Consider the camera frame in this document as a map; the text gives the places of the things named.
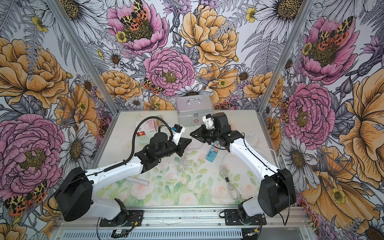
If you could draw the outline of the teal power strip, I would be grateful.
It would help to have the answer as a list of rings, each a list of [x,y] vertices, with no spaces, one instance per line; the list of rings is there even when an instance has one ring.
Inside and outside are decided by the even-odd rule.
[[[215,143],[219,143],[219,142],[218,141],[214,142],[212,144],[212,147],[210,148],[209,152],[206,154],[206,160],[208,162],[211,162],[211,163],[215,160],[215,158],[216,158],[216,156],[218,155],[218,152],[219,152],[219,151],[218,152],[214,152],[213,151],[213,146],[214,146]]]

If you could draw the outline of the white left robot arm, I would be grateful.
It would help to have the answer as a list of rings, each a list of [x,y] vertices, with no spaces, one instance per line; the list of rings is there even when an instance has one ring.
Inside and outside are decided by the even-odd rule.
[[[66,222],[83,216],[102,218],[115,226],[129,220],[128,210],[119,199],[113,201],[99,198],[95,194],[115,182],[140,175],[156,167],[163,158],[177,154],[182,157],[191,139],[183,138],[185,131],[180,125],[168,128],[170,135],[158,132],[141,151],[131,152],[128,159],[102,168],[83,170],[78,167],[70,171],[55,192],[54,197]]]

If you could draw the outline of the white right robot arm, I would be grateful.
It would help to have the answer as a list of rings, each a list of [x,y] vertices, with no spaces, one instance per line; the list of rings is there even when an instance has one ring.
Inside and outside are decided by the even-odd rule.
[[[219,143],[222,149],[245,162],[260,181],[258,195],[238,205],[241,222],[248,224],[253,217],[262,214],[274,217],[281,216],[284,210],[289,211],[297,200],[291,172],[279,169],[257,153],[245,134],[231,128],[225,113],[206,115],[203,122],[190,136],[201,143]]]

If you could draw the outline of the silver first aid case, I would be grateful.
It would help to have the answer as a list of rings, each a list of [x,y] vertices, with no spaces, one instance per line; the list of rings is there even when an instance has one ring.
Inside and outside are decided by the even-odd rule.
[[[202,125],[203,117],[214,113],[214,106],[208,95],[178,97],[176,109],[179,124],[183,127]]]

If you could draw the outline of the red white medicine box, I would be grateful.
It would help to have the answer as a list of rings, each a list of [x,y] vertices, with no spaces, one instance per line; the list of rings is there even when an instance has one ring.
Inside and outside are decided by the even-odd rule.
[[[136,127],[138,127],[136,135],[138,137],[147,136],[149,138],[153,137],[158,131],[158,123],[156,119],[146,120],[144,123],[136,122]]]

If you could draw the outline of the white tube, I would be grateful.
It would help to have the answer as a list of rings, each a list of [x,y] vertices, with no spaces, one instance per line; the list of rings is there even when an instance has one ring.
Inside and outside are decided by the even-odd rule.
[[[135,184],[139,184],[139,185],[143,185],[143,186],[148,186],[150,184],[149,181],[141,180],[141,179],[134,178],[134,177],[127,177],[126,179],[129,182],[132,182],[132,183],[135,183]]]

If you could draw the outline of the aluminium rail frame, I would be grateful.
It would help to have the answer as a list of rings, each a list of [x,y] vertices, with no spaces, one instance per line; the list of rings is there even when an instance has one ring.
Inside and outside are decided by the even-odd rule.
[[[315,240],[303,208],[291,207],[282,215],[265,216],[264,226],[226,226],[219,213],[235,206],[139,207],[140,227],[100,227],[101,219],[60,219],[53,240]]]

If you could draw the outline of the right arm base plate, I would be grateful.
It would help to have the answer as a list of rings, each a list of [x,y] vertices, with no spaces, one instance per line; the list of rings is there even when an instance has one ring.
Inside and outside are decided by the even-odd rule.
[[[264,214],[242,219],[237,209],[225,209],[219,213],[219,218],[224,219],[226,226],[264,226],[267,224]]]

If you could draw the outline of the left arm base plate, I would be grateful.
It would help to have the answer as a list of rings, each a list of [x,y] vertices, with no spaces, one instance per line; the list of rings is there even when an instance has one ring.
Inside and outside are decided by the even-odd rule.
[[[140,227],[143,221],[143,210],[128,210],[118,214],[113,220],[101,219],[100,227]]]

